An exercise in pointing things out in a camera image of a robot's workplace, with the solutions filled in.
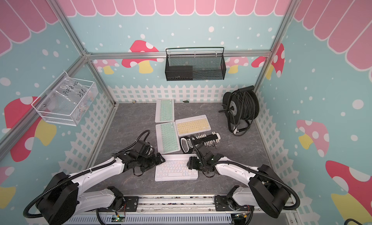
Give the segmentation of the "green key keyboard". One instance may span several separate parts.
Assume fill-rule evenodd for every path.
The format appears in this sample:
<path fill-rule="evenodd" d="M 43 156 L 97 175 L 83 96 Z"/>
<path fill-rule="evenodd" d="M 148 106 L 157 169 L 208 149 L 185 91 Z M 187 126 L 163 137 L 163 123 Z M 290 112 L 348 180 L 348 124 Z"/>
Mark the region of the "green key keyboard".
<path fill-rule="evenodd" d="M 158 152 L 170 154 L 181 150 L 175 122 L 156 125 Z"/>
<path fill-rule="evenodd" d="M 156 102 L 156 123 L 166 123 L 174 121 L 174 100 L 157 100 Z"/>

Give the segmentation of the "plastic bag in basket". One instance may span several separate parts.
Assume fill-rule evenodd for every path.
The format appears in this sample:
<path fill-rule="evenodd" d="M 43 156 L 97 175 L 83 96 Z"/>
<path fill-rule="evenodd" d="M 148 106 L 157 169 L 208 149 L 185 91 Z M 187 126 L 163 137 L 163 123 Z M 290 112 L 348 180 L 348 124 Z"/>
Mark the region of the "plastic bag in basket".
<path fill-rule="evenodd" d="M 89 87 L 81 84 L 78 80 L 67 75 L 52 90 L 58 106 L 67 110 L 74 110 L 88 93 Z"/>

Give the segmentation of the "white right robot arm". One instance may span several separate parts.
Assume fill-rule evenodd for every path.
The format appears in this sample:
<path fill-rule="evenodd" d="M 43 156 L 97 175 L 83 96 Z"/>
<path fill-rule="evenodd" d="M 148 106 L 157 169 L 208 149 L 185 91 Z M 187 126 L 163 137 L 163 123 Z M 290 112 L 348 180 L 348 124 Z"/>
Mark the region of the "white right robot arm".
<path fill-rule="evenodd" d="M 295 210 L 300 197 L 268 165 L 251 167 L 230 160 L 221 154 L 213 154 L 204 144 L 194 144 L 196 157 L 191 157 L 188 168 L 230 177 L 246 187 L 234 186 L 226 195 L 226 204 L 232 210 L 246 206 L 250 211 L 259 207 L 272 218 L 278 218 L 283 210 Z"/>

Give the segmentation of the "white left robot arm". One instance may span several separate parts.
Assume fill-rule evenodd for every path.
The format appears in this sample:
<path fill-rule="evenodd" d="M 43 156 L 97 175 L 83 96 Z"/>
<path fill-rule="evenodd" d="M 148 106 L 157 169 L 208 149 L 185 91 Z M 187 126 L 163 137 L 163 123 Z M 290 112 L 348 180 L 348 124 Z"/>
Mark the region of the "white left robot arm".
<path fill-rule="evenodd" d="M 62 225 L 72 216 L 86 211 L 110 209 L 119 212 L 126 209 L 127 201 L 116 187 L 95 192 L 88 190 L 128 170 L 138 169 L 143 175 L 164 162 L 164 157 L 148 142 L 136 141 L 92 168 L 69 175 L 56 174 L 44 191 L 26 206 L 23 216 L 29 219 L 43 217 L 50 225 Z"/>

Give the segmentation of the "yellow key white keyboard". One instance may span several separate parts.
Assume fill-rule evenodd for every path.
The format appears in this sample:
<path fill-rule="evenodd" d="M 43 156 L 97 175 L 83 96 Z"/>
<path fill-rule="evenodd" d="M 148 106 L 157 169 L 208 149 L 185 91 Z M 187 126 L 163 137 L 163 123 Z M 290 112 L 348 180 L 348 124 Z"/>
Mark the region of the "yellow key white keyboard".
<path fill-rule="evenodd" d="M 175 124 L 179 137 L 207 132 L 211 130 L 211 126 L 206 115 L 178 119 L 175 121 Z"/>

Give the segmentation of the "black box in basket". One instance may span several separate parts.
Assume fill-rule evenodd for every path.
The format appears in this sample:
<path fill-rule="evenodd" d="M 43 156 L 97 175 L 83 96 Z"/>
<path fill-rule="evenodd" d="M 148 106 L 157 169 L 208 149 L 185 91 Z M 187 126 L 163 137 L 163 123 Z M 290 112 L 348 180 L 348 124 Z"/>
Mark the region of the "black box in basket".
<path fill-rule="evenodd" d="M 167 81 L 193 80 L 193 67 L 166 66 L 165 75 Z"/>

